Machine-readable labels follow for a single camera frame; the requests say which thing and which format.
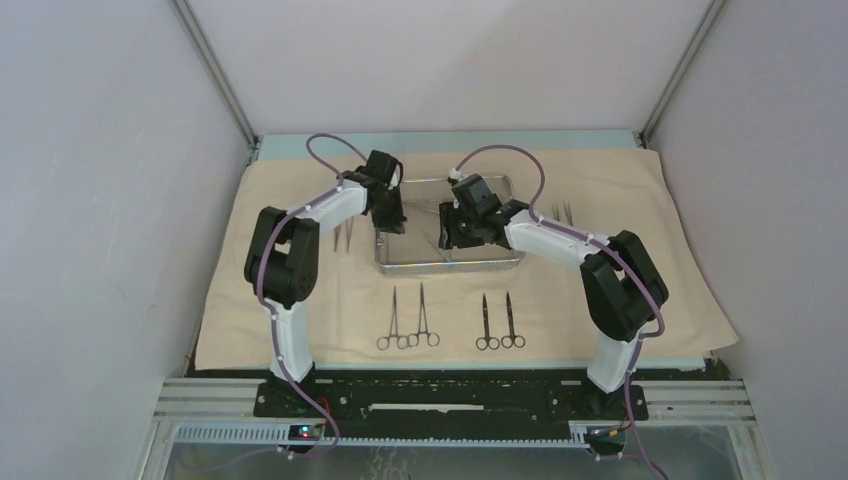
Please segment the beige cloth wrap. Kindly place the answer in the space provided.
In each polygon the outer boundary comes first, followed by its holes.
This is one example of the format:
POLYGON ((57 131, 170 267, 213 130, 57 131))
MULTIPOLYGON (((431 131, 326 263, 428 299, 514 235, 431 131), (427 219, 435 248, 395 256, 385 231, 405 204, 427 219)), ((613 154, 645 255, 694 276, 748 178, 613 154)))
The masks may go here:
MULTIPOLYGON (((355 156, 322 166, 309 157, 261 160, 241 181, 224 238, 223 251, 207 296, 196 351, 201 370, 265 367, 272 357, 271 325, 244 264, 259 212, 287 209, 328 190, 334 170, 355 167, 355 156)), ((595 234, 636 233, 665 281, 663 335, 646 341, 640 364, 665 357, 676 363, 738 341, 699 271, 668 192, 657 153, 643 149, 536 150, 530 156, 488 151, 467 159, 461 153, 407 154, 407 179, 445 179, 465 173, 506 176, 514 195, 549 215, 551 204, 570 203, 577 228, 595 234)), ((375 261, 374 233, 366 217, 356 220, 350 251, 333 250, 334 236, 321 242, 319 275, 309 296, 309 343, 320 367, 534 368, 572 366, 594 354, 598 332, 587 309, 578 275, 537 256, 500 272, 390 277, 375 261), (399 332, 416 331, 419 283, 425 288, 429 328, 441 338, 379 351, 388 332, 393 288, 397 290, 399 332), (505 295, 511 294, 515 329, 524 348, 479 351, 482 295, 488 299, 491 334, 508 333, 505 295)))

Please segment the metal surgical instrument tray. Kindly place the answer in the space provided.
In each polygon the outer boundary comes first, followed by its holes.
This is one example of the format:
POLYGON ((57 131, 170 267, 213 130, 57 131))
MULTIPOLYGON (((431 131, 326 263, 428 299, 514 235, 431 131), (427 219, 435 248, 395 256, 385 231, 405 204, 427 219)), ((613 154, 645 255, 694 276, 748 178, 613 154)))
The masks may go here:
POLYGON ((407 179, 401 183, 403 234, 375 233, 375 261, 382 273, 416 276, 495 272, 515 268, 524 255, 497 245, 444 250, 439 247, 439 206, 455 200, 447 180, 407 179))

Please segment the metal surgical scissors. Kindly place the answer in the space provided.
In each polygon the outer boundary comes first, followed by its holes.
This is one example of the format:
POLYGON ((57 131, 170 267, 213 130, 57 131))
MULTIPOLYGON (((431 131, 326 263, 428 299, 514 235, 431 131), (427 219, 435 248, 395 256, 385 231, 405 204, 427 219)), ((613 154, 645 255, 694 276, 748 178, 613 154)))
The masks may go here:
POLYGON ((505 308, 506 308, 506 318, 507 318, 507 328, 508 333, 501 337, 501 346, 506 349, 524 348, 526 345, 526 339, 523 335, 519 335, 515 329, 515 318, 513 311, 513 304, 511 299, 511 294, 509 291, 506 292, 505 295, 505 308))

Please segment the metal hemostat clamp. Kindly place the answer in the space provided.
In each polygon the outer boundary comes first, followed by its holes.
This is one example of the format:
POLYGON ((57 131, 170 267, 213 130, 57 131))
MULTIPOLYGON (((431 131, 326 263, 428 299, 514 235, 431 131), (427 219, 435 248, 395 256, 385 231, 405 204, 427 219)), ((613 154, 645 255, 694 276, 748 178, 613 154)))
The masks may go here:
POLYGON ((416 348, 422 343, 428 347, 437 347, 441 343, 440 336, 429 328, 425 288, 422 282, 419 283, 419 310, 416 331, 408 334, 406 339, 409 348, 416 348))
POLYGON ((406 350, 410 347, 409 339, 399 332, 397 290, 393 288, 391 299, 391 312, 388 332, 377 338, 376 347, 379 351, 388 350, 394 345, 398 350, 406 350))

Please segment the thin metal needle tweezers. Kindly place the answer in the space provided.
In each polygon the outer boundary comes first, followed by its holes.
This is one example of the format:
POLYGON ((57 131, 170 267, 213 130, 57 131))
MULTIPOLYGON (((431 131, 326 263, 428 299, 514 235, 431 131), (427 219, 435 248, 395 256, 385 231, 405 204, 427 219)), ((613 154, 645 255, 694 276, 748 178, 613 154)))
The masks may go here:
POLYGON ((560 223, 566 225, 574 225, 570 203, 567 201, 555 202, 551 204, 551 217, 560 223))

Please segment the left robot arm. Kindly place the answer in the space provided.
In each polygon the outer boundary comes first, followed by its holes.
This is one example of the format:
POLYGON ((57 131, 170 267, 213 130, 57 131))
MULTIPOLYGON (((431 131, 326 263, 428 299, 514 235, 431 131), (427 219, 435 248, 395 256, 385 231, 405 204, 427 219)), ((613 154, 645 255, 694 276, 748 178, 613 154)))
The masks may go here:
POLYGON ((336 184, 289 210, 262 209, 248 249, 244 277, 271 324, 271 372, 288 380, 277 402, 292 416, 304 416, 316 403, 315 388, 303 379, 313 369, 305 302, 319 275, 322 238, 356 216, 371 218, 382 233, 402 235, 400 182, 403 164, 374 150, 363 165, 339 172, 336 184))

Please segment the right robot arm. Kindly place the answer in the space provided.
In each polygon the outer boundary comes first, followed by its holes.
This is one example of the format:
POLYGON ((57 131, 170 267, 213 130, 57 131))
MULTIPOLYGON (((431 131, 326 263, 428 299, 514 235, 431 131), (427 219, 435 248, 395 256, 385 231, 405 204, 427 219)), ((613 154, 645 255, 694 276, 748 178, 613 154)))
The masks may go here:
POLYGON ((622 403, 645 326, 668 300, 664 280, 633 232, 594 235, 547 220, 519 200, 502 202, 478 174, 450 173, 453 200, 439 206, 442 250, 498 245, 579 274, 591 320, 599 331, 581 392, 585 411, 606 418, 622 403))

